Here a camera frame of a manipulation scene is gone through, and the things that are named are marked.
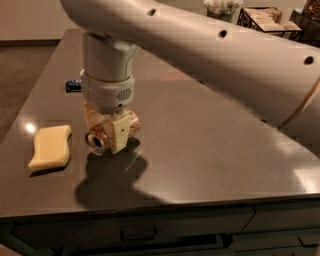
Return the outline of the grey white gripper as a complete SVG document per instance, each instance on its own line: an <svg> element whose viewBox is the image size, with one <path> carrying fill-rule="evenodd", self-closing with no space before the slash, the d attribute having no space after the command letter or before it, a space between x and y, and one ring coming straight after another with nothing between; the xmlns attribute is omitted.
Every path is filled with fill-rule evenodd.
<svg viewBox="0 0 320 256"><path fill-rule="evenodd" d="M120 82L99 81L88 76L85 70L80 72L80 77L81 90L87 101L83 104L87 127L105 125L111 152L117 154L127 145L130 117L128 112L114 112L132 102L135 79L129 77Z"/></svg>

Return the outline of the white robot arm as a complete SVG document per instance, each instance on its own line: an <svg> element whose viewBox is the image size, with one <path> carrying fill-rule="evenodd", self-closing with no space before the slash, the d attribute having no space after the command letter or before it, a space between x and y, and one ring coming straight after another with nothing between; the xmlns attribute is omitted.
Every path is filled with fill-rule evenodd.
<svg viewBox="0 0 320 256"><path fill-rule="evenodd" d="M154 0L60 0L84 29L82 92L102 114L133 99L138 48L320 152L320 50Z"/></svg>

